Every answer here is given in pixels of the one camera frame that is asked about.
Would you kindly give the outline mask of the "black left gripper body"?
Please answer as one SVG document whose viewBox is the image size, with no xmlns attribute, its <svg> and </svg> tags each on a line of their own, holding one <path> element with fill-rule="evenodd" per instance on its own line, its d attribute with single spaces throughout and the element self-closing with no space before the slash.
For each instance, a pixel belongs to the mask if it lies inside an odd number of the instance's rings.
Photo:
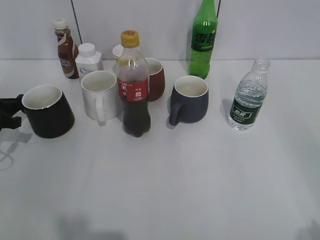
<svg viewBox="0 0 320 240">
<path fill-rule="evenodd" d="M 13 117 L 13 115 L 21 111 L 22 108 L 22 96 L 17 96 L 16 98 L 1 98 L 0 130 L 19 128 L 22 124 L 22 118 L 20 116 Z"/>
</svg>

